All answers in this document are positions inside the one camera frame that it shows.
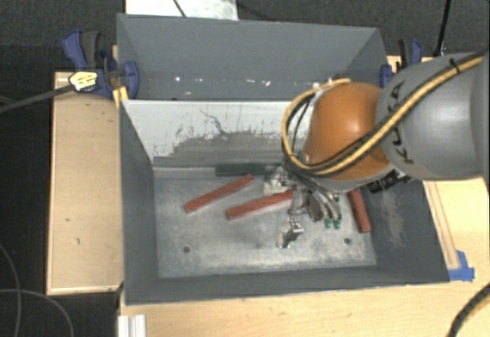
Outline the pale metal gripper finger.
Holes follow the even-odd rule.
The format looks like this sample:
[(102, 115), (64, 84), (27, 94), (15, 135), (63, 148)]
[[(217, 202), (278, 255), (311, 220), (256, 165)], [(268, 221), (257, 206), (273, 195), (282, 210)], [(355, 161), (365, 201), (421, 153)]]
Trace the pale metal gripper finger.
[(289, 248), (304, 233), (297, 218), (286, 219), (279, 227), (279, 233), (276, 239), (278, 248)]
[(265, 196), (282, 194), (293, 190), (294, 183), (284, 168), (277, 168), (267, 174), (263, 180), (263, 194)]

